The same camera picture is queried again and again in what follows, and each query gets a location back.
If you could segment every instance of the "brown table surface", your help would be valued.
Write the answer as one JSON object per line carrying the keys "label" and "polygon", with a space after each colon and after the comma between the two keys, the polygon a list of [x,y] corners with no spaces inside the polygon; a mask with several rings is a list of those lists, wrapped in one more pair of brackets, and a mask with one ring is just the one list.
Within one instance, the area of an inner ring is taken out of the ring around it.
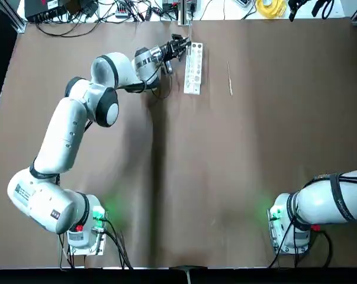
{"label": "brown table surface", "polygon": [[[84,37],[51,38],[29,25],[19,36],[0,100],[0,267],[58,265],[57,237],[6,189],[37,154],[67,82],[89,79],[101,54],[132,58],[171,33],[187,28],[101,24]],[[313,175],[357,169],[357,28],[348,19],[195,21],[192,39],[205,48],[201,95],[183,94],[177,61],[163,102],[119,91],[116,125],[89,129],[62,186],[99,196],[134,266],[264,266],[274,257],[265,214],[276,196]],[[357,266],[357,224],[326,230],[332,265]],[[319,266],[326,254],[319,238],[302,265]],[[86,265],[118,265],[113,244]]]}

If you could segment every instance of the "label sticker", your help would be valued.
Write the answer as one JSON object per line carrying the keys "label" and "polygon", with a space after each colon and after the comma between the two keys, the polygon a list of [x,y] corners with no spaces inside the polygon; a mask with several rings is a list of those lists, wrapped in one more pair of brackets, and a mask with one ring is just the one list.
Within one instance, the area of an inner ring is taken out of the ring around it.
{"label": "label sticker", "polygon": [[82,241],[83,240],[83,232],[69,233],[69,239],[72,241]]}
{"label": "label sticker", "polygon": [[59,5],[58,0],[53,0],[48,2],[48,10],[53,9]]}
{"label": "label sticker", "polygon": [[19,200],[24,206],[28,206],[28,201],[30,200],[30,197],[34,192],[35,191],[32,189],[29,189],[27,191],[18,184],[14,191],[14,197]]}
{"label": "label sticker", "polygon": [[52,210],[52,213],[50,214],[51,217],[54,219],[58,220],[60,218],[60,212],[57,210]]}

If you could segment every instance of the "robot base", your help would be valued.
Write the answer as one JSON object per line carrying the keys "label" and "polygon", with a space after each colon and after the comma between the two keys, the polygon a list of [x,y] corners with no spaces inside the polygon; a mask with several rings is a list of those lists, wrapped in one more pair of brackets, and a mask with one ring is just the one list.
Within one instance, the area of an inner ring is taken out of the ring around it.
{"label": "robot base", "polygon": [[287,214],[286,205],[288,196],[289,194],[287,193],[281,194],[277,197],[274,206],[267,210],[271,243],[276,254],[295,254],[293,231],[295,230],[295,247],[297,248],[297,254],[301,254],[308,250],[310,231],[301,231],[290,225],[291,221]]}
{"label": "robot base", "polygon": [[96,233],[92,231],[93,228],[105,229],[105,222],[99,221],[95,218],[106,218],[107,213],[101,206],[98,198],[94,195],[86,196],[89,201],[89,216],[83,226],[82,231],[73,232],[68,231],[68,244],[71,252],[76,256],[101,256],[105,251],[106,235],[103,233]]}

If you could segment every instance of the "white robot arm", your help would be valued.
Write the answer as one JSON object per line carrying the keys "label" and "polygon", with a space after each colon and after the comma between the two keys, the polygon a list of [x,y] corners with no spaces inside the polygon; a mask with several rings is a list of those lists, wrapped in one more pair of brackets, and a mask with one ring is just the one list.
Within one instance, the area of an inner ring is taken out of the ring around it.
{"label": "white robot arm", "polygon": [[116,89],[143,92],[156,88],[162,64],[168,67],[169,60],[179,57],[189,45],[187,38],[173,35],[162,47],[138,50],[133,62],[121,53],[99,56],[91,66],[91,80],[70,80],[37,157],[9,182],[7,193],[14,205],[46,230],[67,232],[68,243],[76,251],[93,252],[98,234],[92,229],[102,225],[99,219],[105,218],[105,210],[93,195],[62,189],[59,175],[73,167],[87,121],[102,127],[116,122]]}
{"label": "white robot arm", "polygon": [[268,219],[276,253],[307,251],[311,225],[357,221],[357,170],[321,175],[296,193],[280,194]]}

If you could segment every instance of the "wire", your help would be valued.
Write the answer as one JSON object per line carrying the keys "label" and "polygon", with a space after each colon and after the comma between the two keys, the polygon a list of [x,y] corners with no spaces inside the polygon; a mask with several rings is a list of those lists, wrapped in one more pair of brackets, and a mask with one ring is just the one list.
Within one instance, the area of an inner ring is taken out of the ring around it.
{"label": "wire", "polygon": [[226,8],[226,0],[223,0],[223,20],[226,19],[226,12],[225,12],[225,8]]}
{"label": "wire", "polygon": [[202,21],[202,18],[203,18],[203,16],[204,16],[204,13],[206,13],[206,10],[207,10],[207,7],[208,7],[208,4],[210,4],[212,1],[213,1],[213,0],[210,0],[210,1],[207,3],[206,7],[204,8],[204,11],[203,11],[202,17],[200,18],[200,21]]}
{"label": "wire", "polygon": [[115,243],[115,245],[117,246],[118,248],[118,252],[121,254],[121,257],[123,258],[125,264],[127,265],[127,267],[129,269],[133,269],[130,262],[127,260],[126,256],[124,255],[124,252],[122,250],[120,250],[120,245],[119,245],[119,242],[118,240],[109,232],[109,231],[104,231],[104,234],[106,234],[107,236],[110,237],[110,239],[112,239],[112,241]]}
{"label": "wire", "polygon": [[[329,9],[329,11],[328,11],[328,14],[325,15],[326,9],[327,9],[327,7],[330,5],[330,3],[331,3],[331,7],[330,7],[330,9]],[[334,3],[335,3],[335,0],[331,0],[331,2],[327,2],[327,4],[324,6],[323,12],[321,13],[321,18],[322,18],[323,20],[328,19],[328,17],[330,16]]]}
{"label": "wire", "polygon": [[90,125],[92,125],[92,124],[93,124],[93,122],[90,120],[90,121],[87,123],[87,125],[85,126],[84,132],[86,132],[86,130],[89,129]]}
{"label": "wire", "polygon": [[249,17],[250,15],[253,15],[254,13],[257,12],[256,1],[257,1],[257,0],[254,0],[252,7],[250,7],[248,13],[242,18],[242,20],[245,20],[247,17]]}
{"label": "wire", "polygon": [[66,261],[69,263],[71,268],[74,268],[74,265],[72,262],[68,259],[65,251],[64,251],[64,242],[65,242],[65,234],[62,234],[62,240],[61,240],[61,234],[59,234],[59,240],[61,244],[61,254],[60,254],[60,270],[62,270],[62,255],[64,254],[66,257]]}
{"label": "wire", "polygon": [[327,268],[327,267],[329,267],[329,265],[331,263],[331,259],[333,257],[332,240],[331,240],[330,236],[326,233],[326,231],[319,231],[318,233],[324,235],[328,242],[328,256],[327,256],[326,262],[323,265],[323,268]]}
{"label": "wire", "polygon": [[288,226],[287,229],[286,229],[286,232],[285,232],[284,237],[283,237],[283,239],[282,239],[282,241],[281,241],[281,244],[279,245],[279,249],[278,249],[278,251],[277,251],[277,254],[275,255],[275,257],[274,257],[272,263],[268,266],[268,268],[272,268],[272,266],[274,265],[274,263],[277,261],[278,256],[279,256],[279,254],[280,254],[280,252],[281,252],[281,249],[282,249],[282,245],[284,244],[284,241],[285,241],[286,236],[287,236],[287,234],[288,234],[288,232],[289,232],[289,229],[290,229],[290,227],[293,225],[295,219],[296,219],[296,217],[294,216],[294,217],[292,218],[292,220],[291,220],[289,226]]}
{"label": "wire", "polygon": [[[108,22],[107,19],[108,19],[109,17],[112,17],[113,15],[115,15],[115,13],[109,14],[109,12],[110,12],[111,9],[113,8],[113,6],[118,3],[118,1],[115,0],[113,3],[107,4],[107,5],[110,6],[110,8],[109,8],[109,9],[107,10],[107,12],[103,15],[103,17],[100,17],[100,16],[99,16],[99,6],[98,6],[98,10],[95,12],[95,15],[98,17],[98,19],[97,19],[96,21],[94,21],[94,23],[95,23],[94,27],[92,27],[89,31],[87,31],[87,32],[85,32],[85,33],[82,33],[82,34],[68,35],[68,34],[71,33],[73,30],[75,30],[75,29],[79,26],[80,23],[82,23],[81,18],[82,18],[82,11],[83,11],[83,9],[85,9],[89,4],[91,4],[91,3],[93,3],[93,2],[97,2],[97,1],[94,0],[94,1],[88,2],[87,5],[86,5],[85,7],[83,7],[74,17],[72,17],[72,18],[70,18],[70,19],[68,19],[68,20],[66,21],[66,23],[70,23],[70,22],[72,22],[73,20],[78,19],[78,22],[75,23],[75,25],[73,26],[73,28],[71,28],[70,30],[68,30],[68,31],[66,31],[66,32],[64,32],[64,33],[61,33],[61,34],[49,33],[49,32],[47,32],[47,31],[44,31],[44,30],[40,27],[40,24],[36,24],[36,27],[37,27],[37,29],[38,29],[39,31],[41,31],[43,34],[45,34],[45,35],[47,35],[47,36],[51,36],[51,37],[75,38],[75,37],[85,36],[85,35],[87,35],[87,34],[93,32],[93,30],[95,30],[95,29],[100,25],[100,23],[102,23],[102,22]],[[130,17],[126,18],[125,20],[123,20],[123,21],[121,21],[121,22],[114,22],[114,24],[121,24],[122,22],[128,21],[129,19],[130,19]]]}
{"label": "wire", "polygon": [[124,269],[124,265],[127,265],[127,267],[129,269],[133,269],[131,266],[130,260],[128,259],[128,254],[127,254],[127,250],[126,250],[126,244],[124,242],[123,233],[120,232],[120,236],[119,236],[119,234],[116,232],[116,230],[115,230],[114,226],[112,225],[112,223],[110,222],[110,220],[108,220],[106,218],[101,219],[101,220],[109,223],[112,228],[112,231],[114,232],[114,236],[113,236],[114,239],[112,239],[112,238],[111,239],[114,241],[115,245],[118,248],[119,261],[120,261],[120,265],[121,265],[122,269]]}

